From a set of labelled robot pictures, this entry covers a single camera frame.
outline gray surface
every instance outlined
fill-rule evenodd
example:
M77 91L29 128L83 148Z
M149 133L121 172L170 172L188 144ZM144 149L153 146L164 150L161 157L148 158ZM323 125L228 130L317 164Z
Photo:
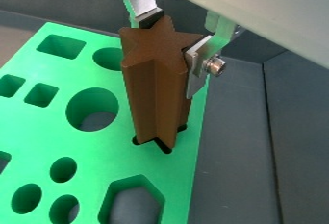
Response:
M228 60L212 79L190 224L277 224L263 66Z
M116 196L110 224L158 224L161 205L145 187L136 187Z
M329 70L285 53L265 63L285 224L329 223Z
M0 11L0 67L45 23L42 19Z
M264 63L284 51L285 49L272 41L252 31L245 31L224 48L223 55L249 62Z
M329 0L190 0L329 68Z
M157 0L157 3L174 17L180 31L206 32L205 9L186 0ZM122 0L0 0L0 10L114 33L130 25Z

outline green shape sorter board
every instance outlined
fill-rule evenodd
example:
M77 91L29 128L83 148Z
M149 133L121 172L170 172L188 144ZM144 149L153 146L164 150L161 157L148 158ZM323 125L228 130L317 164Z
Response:
M206 88L173 153L137 146L121 59L120 38L47 23L0 69L0 223L69 223L78 204L73 223L109 223L116 194L140 186L160 223L188 222ZM103 111L114 122L79 130Z

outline rectangular hole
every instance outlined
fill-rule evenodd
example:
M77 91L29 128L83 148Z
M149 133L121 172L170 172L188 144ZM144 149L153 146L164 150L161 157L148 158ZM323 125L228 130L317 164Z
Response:
M13 159L11 154L0 151L0 174L3 173L11 159Z
M74 59L85 48L85 45L86 42L81 40L50 35L37 50L66 59Z
M37 84L37 86L34 86L30 93L27 94L25 102L27 104L45 108L50 105L57 92L58 87L39 83Z
M25 82L26 79L15 75L5 75L0 79L0 96L14 97Z

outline bolt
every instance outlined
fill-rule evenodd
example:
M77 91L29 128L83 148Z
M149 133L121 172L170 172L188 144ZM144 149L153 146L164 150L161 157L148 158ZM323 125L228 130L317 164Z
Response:
M219 57L219 55L204 61L204 68L206 72L213 74L216 77L223 74L225 67L227 62Z

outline brown block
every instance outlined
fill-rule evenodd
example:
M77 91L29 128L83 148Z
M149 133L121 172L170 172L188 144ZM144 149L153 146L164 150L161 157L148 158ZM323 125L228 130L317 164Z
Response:
M120 34L125 55L121 66L138 142L158 138L173 148L192 102L185 98L188 68L181 50L202 36L176 32L169 16L150 29L122 28Z

